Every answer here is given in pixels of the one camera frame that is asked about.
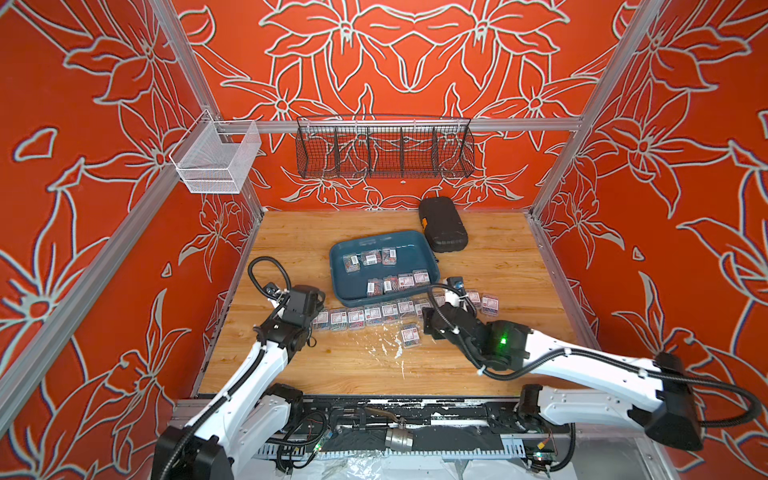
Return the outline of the blue plastic storage tray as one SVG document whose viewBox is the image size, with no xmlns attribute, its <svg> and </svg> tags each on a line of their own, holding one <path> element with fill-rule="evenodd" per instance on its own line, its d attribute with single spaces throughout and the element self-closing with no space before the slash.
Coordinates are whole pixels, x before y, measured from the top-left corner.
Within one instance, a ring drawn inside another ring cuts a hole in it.
<svg viewBox="0 0 768 480">
<path fill-rule="evenodd" d="M 382 255 L 383 248 L 397 250 L 396 265 L 364 264 L 365 259 L 375 252 Z M 342 257 L 348 254 L 356 254 L 359 257 L 361 269 L 358 272 L 345 271 Z M 329 251 L 329 265 L 333 293 L 345 307 L 358 307 L 381 300 L 397 300 L 409 294 L 426 292 L 422 285 L 404 291 L 369 296 L 368 283 L 373 279 L 384 281 L 385 277 L 394 276 L 397 281 L 399 274 L 412 273 L 417 269 L 426 269 L 430 274 L 431 283 L 437 283 L 442 277 L 436 256 L 424 235 L 416 230 L 385 233 L 337 243 Z"/>
</svg>

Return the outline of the eleventh removed paper clip box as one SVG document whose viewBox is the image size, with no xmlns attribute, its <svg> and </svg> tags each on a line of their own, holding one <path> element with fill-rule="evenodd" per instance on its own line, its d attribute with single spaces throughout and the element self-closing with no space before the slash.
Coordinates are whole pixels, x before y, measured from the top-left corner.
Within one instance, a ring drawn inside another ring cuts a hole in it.
<svg viewBox="0 0 768 480">
<path fill-rule="evenodd" d="M 493 295 L 483 295 L 481 297 L 481 311 L 487 316 L 498 316 L 500 312 L 499 299 Z"/>
</svg>

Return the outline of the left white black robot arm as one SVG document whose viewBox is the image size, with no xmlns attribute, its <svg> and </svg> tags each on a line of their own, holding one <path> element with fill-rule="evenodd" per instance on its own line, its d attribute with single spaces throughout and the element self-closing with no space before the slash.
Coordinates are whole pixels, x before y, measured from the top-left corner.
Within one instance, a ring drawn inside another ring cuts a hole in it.
<svg viewBox="0 0 768 480">
<path fill-rule="evenodd" d="M 327 414 L 305 411 L 302 391 L 276 383 L 294 356 L 310 342 L 312 323 L 324 307 L 316 287 L 294 285 L 273 257 L 249 263 L 274 265 L 285 281 L 260 285 L 273 305 L 254 331 L 246 359 L 214 398 L 183 427 L 168 427 L 155 445 L 153 479 L 234 479 L 264 445 L 284 456 L 298 449 L 318 450 L 329 429 Z"/>
</svg>

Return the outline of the paper clip box tray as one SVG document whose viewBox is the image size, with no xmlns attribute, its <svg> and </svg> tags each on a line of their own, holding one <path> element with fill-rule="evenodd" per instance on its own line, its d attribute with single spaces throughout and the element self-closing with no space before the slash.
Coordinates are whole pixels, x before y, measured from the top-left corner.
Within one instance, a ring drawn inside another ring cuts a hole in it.
<svg viewBox="0 0 768 480">
<path fill-rule="evenodd" d="M 356 254 L 344 255 L 342 261 L 347 273 L 358 272 L 361 269 L 359 257 Z"/>
</svg>

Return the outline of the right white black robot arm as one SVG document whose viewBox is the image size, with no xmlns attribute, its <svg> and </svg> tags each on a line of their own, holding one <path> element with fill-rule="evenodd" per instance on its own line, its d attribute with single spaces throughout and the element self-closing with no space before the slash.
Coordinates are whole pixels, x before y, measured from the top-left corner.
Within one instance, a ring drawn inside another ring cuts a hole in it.
<svg viewBox="0 0 768 480">
<path fill-rule="evenodd" d="M 479 375 L 499 382 L 540 375 L 576 384 L 576 389 L 562 392 L 541 385 L 524 387 L 517 406 L 520 417 L 552 425 L 622 426 L 640 430 L 666 447 L 699 451 L 705 430 L 748 424 L 762 413 L 762 402 L 752 392 L 688 376 L 672 354 L 625 357 L 564 342 L 512 321 L 484 323 L 464 290 L 432 283 L 425 291 L 430 302 L 424 314 L 426 334 L 454 345 Z M 694 397 L 697 387 L 739 397 L 743 412 L 722 419 L 700 418 Z"/>
</svg>

